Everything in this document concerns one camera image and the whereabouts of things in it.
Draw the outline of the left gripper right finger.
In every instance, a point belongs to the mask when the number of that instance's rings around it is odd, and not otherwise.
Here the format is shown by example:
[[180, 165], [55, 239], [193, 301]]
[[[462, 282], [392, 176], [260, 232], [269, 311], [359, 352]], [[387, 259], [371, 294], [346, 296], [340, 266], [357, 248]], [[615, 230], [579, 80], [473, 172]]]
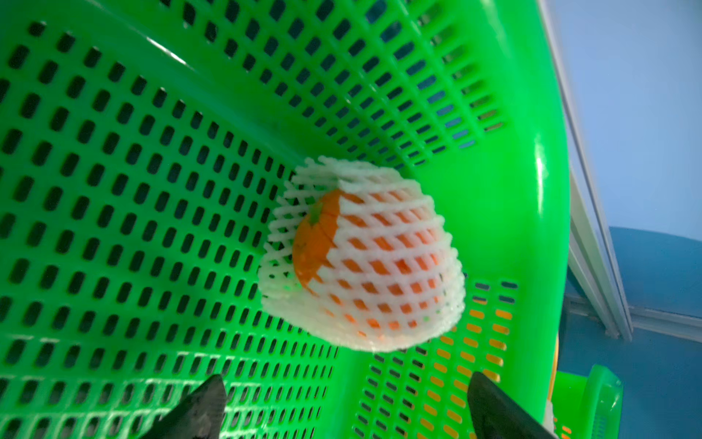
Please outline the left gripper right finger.
[[472, 375], [467, 402], [478, 439], [547, 439], [552, 433], [482, 372]]

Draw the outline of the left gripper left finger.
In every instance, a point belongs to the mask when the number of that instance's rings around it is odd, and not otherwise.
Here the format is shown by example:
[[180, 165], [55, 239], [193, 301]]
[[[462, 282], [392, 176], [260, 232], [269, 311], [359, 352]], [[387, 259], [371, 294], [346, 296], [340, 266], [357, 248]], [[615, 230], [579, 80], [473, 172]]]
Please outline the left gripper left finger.
[[227, 392], [222, 377], [209, 377], [163, 419], [144, 439], [218, 439], [225, 415]]

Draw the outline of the netted orange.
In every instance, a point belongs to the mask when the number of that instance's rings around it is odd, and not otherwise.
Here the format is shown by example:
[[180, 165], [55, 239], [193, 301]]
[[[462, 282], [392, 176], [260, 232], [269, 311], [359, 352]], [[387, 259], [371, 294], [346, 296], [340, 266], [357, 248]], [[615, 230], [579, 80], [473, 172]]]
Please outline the netted orange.
[[463, 268], [433, 199], [367, 162], [319, 157], [296, 168], [258, 274], [267, 313], [358, 351], [422, 344], [465, 309]]

